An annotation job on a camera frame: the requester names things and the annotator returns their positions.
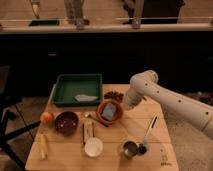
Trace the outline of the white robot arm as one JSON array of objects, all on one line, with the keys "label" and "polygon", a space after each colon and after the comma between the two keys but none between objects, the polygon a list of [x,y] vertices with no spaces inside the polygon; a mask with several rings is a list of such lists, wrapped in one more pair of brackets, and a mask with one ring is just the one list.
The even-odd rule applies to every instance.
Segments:
[{"label": "white robot arm", "polygon": [[178,94],[158,84],[158,75],[153,70],[135,74],[123,97],[123,106],[131,110],[148,96],[170,110],[177,112],[196,129],[213,140],[213,106]]}]

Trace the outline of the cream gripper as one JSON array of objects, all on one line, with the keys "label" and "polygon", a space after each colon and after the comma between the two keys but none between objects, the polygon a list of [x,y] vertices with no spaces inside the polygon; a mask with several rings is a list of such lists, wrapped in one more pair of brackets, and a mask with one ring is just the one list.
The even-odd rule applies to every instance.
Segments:
[{"label": "cream gripper", "polygon": [[140,95],[125,94],[123,97],[123,108],[125,110],[132,110],[140,104],[142,97]]}]

